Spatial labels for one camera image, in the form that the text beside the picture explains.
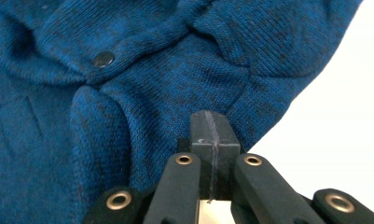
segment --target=cardigan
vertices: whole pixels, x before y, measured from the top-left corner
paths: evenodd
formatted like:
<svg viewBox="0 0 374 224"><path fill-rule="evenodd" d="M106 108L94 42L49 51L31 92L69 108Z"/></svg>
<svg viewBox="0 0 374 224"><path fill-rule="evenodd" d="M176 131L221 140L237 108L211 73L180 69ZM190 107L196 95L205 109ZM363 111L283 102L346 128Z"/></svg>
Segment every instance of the cardigan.
<svg viewBox="0 0 374 224"><path fill-rule="evenodd" d="M360 2L0 1L0 223L80 223L106 189L149 188L199 110L252 147Z"/></svg>

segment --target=button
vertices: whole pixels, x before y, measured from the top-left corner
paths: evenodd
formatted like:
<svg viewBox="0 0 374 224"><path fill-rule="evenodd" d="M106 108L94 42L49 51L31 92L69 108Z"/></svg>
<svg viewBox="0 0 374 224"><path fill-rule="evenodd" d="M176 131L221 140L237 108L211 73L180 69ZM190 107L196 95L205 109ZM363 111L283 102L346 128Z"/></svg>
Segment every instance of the button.
<svg viewBox="0 0 374 224"><path fill-rule="evenodd" d="M113 62L115 59L115 56L113 53L105 51L100 54L98 54L94 60L94 66L104 68L108 66L111 62Z"/></svg>

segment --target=clothing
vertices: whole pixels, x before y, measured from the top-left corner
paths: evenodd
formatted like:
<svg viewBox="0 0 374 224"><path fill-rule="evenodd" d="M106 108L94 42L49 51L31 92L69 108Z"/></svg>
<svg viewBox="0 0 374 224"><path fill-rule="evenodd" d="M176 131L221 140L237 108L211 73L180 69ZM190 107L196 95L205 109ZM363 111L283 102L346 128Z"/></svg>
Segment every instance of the clothing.
<svg viewBox="0 0 374 224"><path fill-rule="evenodd" d="M360 2L0 1L0 223L79 223L150 187L199 110L252 147Z"/></svg>

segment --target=blue sweater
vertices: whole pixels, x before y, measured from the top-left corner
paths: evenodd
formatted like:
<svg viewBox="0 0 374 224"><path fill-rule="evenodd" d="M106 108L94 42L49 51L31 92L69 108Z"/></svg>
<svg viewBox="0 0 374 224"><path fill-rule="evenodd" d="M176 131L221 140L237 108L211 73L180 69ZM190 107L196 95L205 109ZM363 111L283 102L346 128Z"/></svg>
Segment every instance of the blue sweater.
<svg viewBox="0 0 374 224"><path fill-rule="evenodd" d="M79 223L148 188L199 110L252 147L360 1L0 1L0 223Z"/></svg>

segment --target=sweater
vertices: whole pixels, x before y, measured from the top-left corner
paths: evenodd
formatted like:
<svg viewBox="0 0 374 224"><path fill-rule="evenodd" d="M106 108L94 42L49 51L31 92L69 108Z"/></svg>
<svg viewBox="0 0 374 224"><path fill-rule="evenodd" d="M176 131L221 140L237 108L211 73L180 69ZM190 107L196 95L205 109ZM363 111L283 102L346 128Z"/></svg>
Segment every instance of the sweater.
<svg viewBox="0 0 374 224"><path fill-rule="evenodd" d="M80 223L105 190L149 188L199 110L252 147L360 2L0 1L0 223Z"/></svg>

